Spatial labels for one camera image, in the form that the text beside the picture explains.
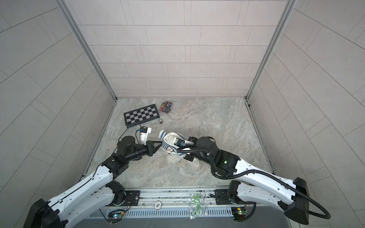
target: corrugated black cable conduit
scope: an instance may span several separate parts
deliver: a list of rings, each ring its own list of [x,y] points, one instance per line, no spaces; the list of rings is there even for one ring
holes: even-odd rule
[[[278,182],[282,186],[284,186],[286,189],[290,189],[293,192],[295,192],[296,194],[300,195],[302,198],[308,200],[310,203],[312,203],[313,205],[315,205],[317,208],[319,208],[324,213],[324,215],[323,215],[323,214],[319,214],[319,213],[316,213],[316,212],[313,212],[313,211],[309,211],[309,214],[310,215],[313,215],[313,216],[316,216],[316,217],[319,217],[319,218],[323,218],[323,219],[330,219],[331,218],[330,213],[322,205],[320,205],[319,203],[317,203],[316,201],[314,201],[312,198],[310,198],[306,194],[303,194],[301,191],[293,188],[289,184],[285,183],[284,181],[276,178],[275,176],[273,176],[273,175],[271,175],[269,173],[266,173],[266,172],[261,171],[261,170],[250,169],[250,170],[243,171],[242,173],[239,173],[239,174],[236,174],[236,175],[223,177],[223,176],[219,176],[219,175],[217,175],[215,173],[216,172],[215,171],[216,170],[216,166],[215,166],[215,162],[214,162],[214,157],[213,157],[212,153],[209,150],[202,149],[202,148],[193,148],[191,150],[181,150],[180,148],[178,148],[178,149],[176,149],[176,152],[178,152],[178,153],[184,153],[184,154],[187,154],[187,153],[199,153],[199,152],[205,152],[205,153],[207,153],[208,156],[209,156],[211,173],[213,174],[213,176],[215,176],[218,179],[230,180],[230,179],[235,179],[235,178],[238,178],[238,177],[241,177],[241,176],[244,176],[244,175],[248,175],[250,173],[253,173],[253,174],[258,173],[258,174],[267,176],[267,177],[273,179],[274,181]]]

